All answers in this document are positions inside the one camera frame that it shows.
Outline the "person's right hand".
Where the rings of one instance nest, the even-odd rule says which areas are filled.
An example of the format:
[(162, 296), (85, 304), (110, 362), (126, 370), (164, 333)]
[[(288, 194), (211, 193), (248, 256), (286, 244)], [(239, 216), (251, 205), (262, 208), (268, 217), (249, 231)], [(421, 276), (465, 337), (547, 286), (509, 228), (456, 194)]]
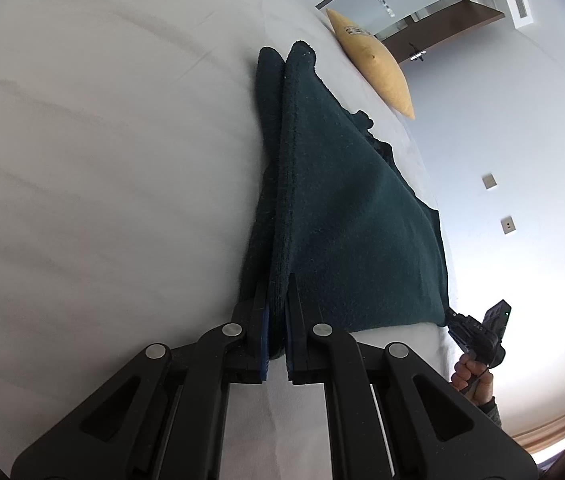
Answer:
[(476, 406), (483, 406), (494, 399), (494, 376), (486, 365), (463, 354), (455, 364), (450, 385), (458, 391), (469, 389), (468, 399)]

